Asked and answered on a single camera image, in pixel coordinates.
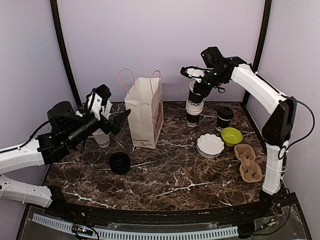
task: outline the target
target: white ceramic bowl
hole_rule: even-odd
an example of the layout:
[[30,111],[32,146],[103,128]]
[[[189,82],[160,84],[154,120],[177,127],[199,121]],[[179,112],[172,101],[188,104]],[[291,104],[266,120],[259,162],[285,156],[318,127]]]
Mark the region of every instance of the white ceramic bowl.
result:
[[202,157],[214,159],[225,149],[225,144],[220,137],[207,133],[197,139],[196,148]]

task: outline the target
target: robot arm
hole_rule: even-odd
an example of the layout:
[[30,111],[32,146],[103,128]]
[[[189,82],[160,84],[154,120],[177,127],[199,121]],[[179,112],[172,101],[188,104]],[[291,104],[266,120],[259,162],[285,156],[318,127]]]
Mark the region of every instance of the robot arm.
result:
[[180,71],[188,78],[195,78],[193,91],[207,97],[212,88],[227,84],[229,80],[242,86],[253,95],[270,114],[262,129],[267,148],[267,162],[262,190],[273,195],[281,188],[286,169],[283,150],[288,147],[296,114],[297,104],[264,80],[241,58],[223,57],[217,47],[209,47],[201,53],[206,69],[183,67]]
[[52,127],[50,133],[39,135],[27,144],[5,148],[0,151],[0,199],[11,199],[48,207],[52,201],[52,191],[46,186],[34,186],[15,181],[2,174],[14,170],[56,163],[77,150],[87,137],[98,129],[106,134],[117,135],[130,114],[130,110],[106,119],[102,115],[108,98],[111,96],[107,86],[93,89],[87,102],[77,112],[68,101],[56,104],[47,112]]

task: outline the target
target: pink bag handle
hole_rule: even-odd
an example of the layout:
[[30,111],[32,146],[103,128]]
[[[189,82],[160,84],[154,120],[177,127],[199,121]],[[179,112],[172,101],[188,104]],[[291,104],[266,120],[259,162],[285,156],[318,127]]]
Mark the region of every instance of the pink bag handle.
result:
[[156,72],[159,73],[159,83],[160,83],[160,78],[161,78],[161,72],[160,72],[159,70],[155,70],[155,71],[151,74],[151,76],[150,76],[150,87],[151,87],[152,95],[154,94],[154,91],[153,91],[153,89],[152,89],[151,78],[152,78],[152,76],[153,76]]
[[134,74],[132,73],[132,71],[129,69],[129,68],[122,68],[121,70],[119,70],[118,72],[118,80],[120,82],[120,84],[122,85],[122,87],[124,87],[124,89],[128,92],[128,94],[130,94],[128,88],[126,88],[126,86],[122,83],[122,81],[120,80],[120,73],[123,71],[123,70],[128,70],[131,75],[132,75],[132,78],[133,78],[133,85],[136,85],[136,81],[135,81],[135,76]]

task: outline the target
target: coffee cup lid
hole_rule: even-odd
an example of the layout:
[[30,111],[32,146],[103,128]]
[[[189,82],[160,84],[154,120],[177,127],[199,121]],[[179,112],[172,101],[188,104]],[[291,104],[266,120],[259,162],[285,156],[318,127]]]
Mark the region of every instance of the coffee cup lid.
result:
[[225,106],[225,107],[219,108],[218,116],[220,118],[229,120],[229,119],[232,119],[234,117],[234,113],[232,112],[230,107]]
[[111,155],[109,164],[112,172],[123,175],[130,170],[130,157],[124,152],[116,152]]

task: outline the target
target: lime green bowl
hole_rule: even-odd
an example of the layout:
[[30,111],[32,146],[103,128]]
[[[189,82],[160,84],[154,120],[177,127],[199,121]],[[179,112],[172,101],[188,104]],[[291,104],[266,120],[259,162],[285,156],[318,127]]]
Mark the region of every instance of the lime green bowl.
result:
[[235,145],[241,143],[242,134],[239,130],[233,127],[226,127],[221,132],[222,140],[228,147],[234,147]]

